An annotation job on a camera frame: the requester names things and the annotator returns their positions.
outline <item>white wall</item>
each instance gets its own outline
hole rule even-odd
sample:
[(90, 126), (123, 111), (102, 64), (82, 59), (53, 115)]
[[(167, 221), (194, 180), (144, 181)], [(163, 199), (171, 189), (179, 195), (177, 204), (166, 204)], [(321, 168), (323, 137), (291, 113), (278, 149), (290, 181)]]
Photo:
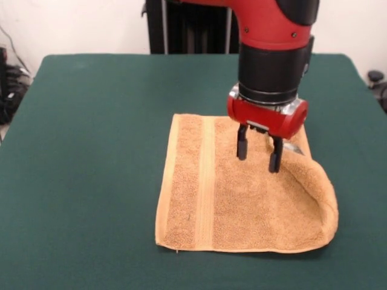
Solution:
[[(47, 54), (149, 53), (144, 0), (0, 0), (0, 24), (35, 73)], [(0, 43), (9, 44), (0, 32)]]
[[(0, 0), (0, 23), (36, 72), (59, 53), (149, 53), (145, 0)], [(345, 53), (362, 77), (387, 74), (385, 0), (321, 0), (313, 27), (317, 53)], [(0, 33), (0, 42), (5, 38)]]

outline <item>green table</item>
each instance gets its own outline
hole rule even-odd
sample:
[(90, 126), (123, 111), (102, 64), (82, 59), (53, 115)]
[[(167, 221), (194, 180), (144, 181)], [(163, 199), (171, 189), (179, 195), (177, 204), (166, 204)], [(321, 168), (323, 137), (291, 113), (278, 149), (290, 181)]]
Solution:
[(47, 57), (0, 148), (0, 289), (386, 289), (386, 116), (342, 55), (313, 56), (300, 88), (339, 203), (331, 245), (291, 256), (155, 245), (172, 115), (226, 115), (237, 64)]

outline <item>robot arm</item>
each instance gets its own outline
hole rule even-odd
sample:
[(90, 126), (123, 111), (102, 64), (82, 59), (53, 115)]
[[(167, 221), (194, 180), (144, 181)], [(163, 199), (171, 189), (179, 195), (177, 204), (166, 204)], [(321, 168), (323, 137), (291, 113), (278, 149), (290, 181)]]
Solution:
[(229, 116), (240, 123), (237, 157), (247, 157), (248, 127), (274, 139), (269, 171), (278, 172), (283, 139), (303, 125), (306, 101), (298, 86), (308, 71), (319, 0), (180, 0), (231, 8), (238, 19), (238, 83), (230, 92)]

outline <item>towel stripe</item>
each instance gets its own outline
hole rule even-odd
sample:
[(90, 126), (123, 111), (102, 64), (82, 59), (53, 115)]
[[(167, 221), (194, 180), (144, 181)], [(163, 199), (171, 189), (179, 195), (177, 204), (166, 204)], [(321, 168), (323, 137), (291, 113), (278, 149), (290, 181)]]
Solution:
[(215, 122), (212, 117), (203, 117), (195, 227), (195, 248), (197, 250), (212, 247), (214, 197)]

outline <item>towel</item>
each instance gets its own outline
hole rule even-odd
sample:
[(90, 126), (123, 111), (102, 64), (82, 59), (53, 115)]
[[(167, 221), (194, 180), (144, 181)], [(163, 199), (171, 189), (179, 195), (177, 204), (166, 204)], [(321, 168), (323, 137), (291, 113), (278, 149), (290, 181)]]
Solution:
[(339, 220), (334, 187), (311, 157), (304, 127), (270, 173), (268, 135), (249, 130), (236, 157), (239, 124), (229, 117), (175, 114), (157, 205), (155, 242), (180, 251), (300, 253), (328, 245)]

